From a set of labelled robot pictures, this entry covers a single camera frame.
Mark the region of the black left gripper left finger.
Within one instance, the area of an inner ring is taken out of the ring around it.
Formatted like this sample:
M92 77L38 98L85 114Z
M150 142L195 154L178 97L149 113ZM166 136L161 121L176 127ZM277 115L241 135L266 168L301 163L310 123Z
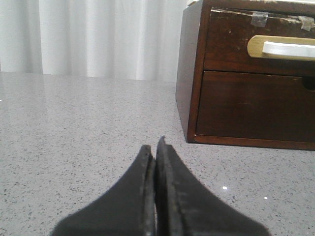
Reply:
M104 195L66 217L54 236L153 236L155 160L143 145L125 174Z

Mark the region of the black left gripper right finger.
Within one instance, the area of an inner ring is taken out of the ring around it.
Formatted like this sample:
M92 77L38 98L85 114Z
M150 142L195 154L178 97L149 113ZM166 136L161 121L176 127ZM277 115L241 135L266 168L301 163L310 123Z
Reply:
M269 231L212 194L163 137L156 154L159 236L267 236Z

